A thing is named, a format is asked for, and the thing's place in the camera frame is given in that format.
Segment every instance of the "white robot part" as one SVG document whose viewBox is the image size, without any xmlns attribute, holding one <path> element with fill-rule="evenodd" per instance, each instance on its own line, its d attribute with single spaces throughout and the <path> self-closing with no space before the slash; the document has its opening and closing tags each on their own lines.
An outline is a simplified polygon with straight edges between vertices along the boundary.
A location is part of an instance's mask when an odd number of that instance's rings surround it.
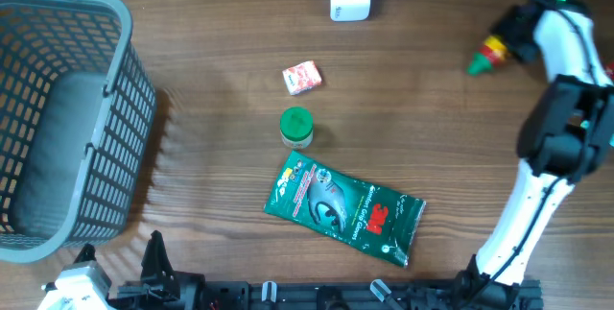
<svg viewBox="0 0 614 310">
<path fill-rule="evenodd" d="M 612 85 L 599 60 L 593 41 L 593 21 L 578 12 L 565 13 L 578 27 L 590 55 L 595 80 L 599 86 Z M 576 76 L 584 83 L 593 83 L 586 69 L 586 56 L 576 31 L 559 12 L 545 11 L 533 32 L 533 38 L 541 49 L 546 65 L 548 82 L 558 75 Z"/>
<path fill-rule="evenodd" d="M 612 85 L 603 70 L 595 48 L 592 36 L 593 21 L 578 12 L 564 11 L 562 13 L 565 13 L 582 33 L 597 84 L 599 86 Z M 558 75 L 575 76 L 584 83 L 594 83 L 587 69 L 582 42 L 575 29 L 560 12 L 545 11 L 537 23 L 533 38 L 541 49 L 549 83 L 554 81 Z M 529 163 L 526 160 L 520 160 L 516 184 L 503 215 L 494 232 L 476 256 L 480 273 L 497 274 L 514 254 L 516 247 L 523 240 L 535 213 L 538 211 L 539 205 L 546 194 L 545 189 L 555 180 L 556 176 L 550 174 L 534 176 Z M 522 283 L 529 257 L 544 228 L 560 203 L 573 189 L 574 185 L 568 184 L 567 180 L 562 180 L 556 184 L 537 218 L 524 248 L 514 258 L 511 265 L 497 277 L 496 281 L 507 285 Z"/>
<path fill-rule="evenodd" d="M 534 176 L 529 163 L 526 160 L 520 160 L 516 184 L 501 219 L 476 256 L 478 269 L 481 273 L 495 275 L 514 254 L 546 194 L 545 189 L 555 180 L 555 176 L 548 174 L 543 174 L 540 177 Z M 573 189 L 574 185 L 569 185 L 566 180 L 556 184 L 524 248 L 514 258 L 511 265 L 496 279 L 497 282 L 507 285 L 522 283 L 527 262 L 539 237 L 560 203 Z"/>
<path fill-rule="evenodd" d="M 111 310 L 106 302 L 110 279 L 96 261 L 66 267 L 38 310 Z"/>
</svg>

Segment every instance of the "green cap bottle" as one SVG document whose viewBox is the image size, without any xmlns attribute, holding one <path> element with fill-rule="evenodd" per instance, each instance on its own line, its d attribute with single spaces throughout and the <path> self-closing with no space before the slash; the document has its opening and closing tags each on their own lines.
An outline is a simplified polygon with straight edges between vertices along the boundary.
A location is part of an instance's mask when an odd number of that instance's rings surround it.
<svg viewBox="0 0 614 310">
<path fill-rule="evenodd" d="M 487 71 L 492 71 L 492 64 L 490 63 L 490 60 L 488 60 L 485 55 L 476 53 L 473 56 L 473 61 L 467 69 L 467 73 L 469 73 L 471 76 L 476 76 Z"/>
<path fill-rule="evenodd" d="M 306 108 L 290 107 L 281 115 L 279 130 L 286 146 L 307 148 L 314 138 L 314 118 Z"/>
</svg>

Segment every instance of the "green bottle cap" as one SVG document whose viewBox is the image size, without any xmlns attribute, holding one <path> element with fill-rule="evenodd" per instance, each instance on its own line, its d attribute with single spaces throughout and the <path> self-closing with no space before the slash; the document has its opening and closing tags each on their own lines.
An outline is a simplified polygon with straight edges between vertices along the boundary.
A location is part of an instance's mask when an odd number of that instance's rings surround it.
<svg viewBox="0 0 614 310">
<path fill-rule="evenodd" d="M 314 130 L 314 118 L 303 107 L 290 107 L 281 115 L 279 129 L 287 139 L 299 142 Z"/>
<path fill-rule="evenodd" d="M 471 65 L 469 65 L 467 72 L 471 76 L 476 76 L 491 70 L 492 64 L 490 63 L 490 60 L 488 60 L 485 55 L 476 53 L 473 56 L 473 61 L 471 62 Z"/>
</svg>

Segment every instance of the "red and yellow toy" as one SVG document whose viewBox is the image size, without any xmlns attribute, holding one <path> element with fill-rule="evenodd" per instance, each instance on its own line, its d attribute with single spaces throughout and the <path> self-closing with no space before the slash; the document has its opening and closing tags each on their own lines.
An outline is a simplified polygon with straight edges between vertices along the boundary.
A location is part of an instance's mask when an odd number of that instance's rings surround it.
<svg viewBox="0 0 614 310">
<path fill-rule="evenodd" d="M 489 36 L 482 45 L 480 52 L 473 57 L 467 72 L 469 75 L 479 75 L 491 71 L 495 66 L 502 64 L 509 57 L 507 46 L 497 36 Z"/>
</svg>

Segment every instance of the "green package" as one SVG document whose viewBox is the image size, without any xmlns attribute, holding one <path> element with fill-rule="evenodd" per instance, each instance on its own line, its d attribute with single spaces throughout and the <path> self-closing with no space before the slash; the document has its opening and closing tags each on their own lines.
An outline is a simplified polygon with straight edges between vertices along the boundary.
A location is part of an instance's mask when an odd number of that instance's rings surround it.
<svg viewBox="0 0 614 310">
<path fill-rule="evenodd" d="M 291 152 L 264 210 L 407 267 L 425 204 Z"/>
</svg>

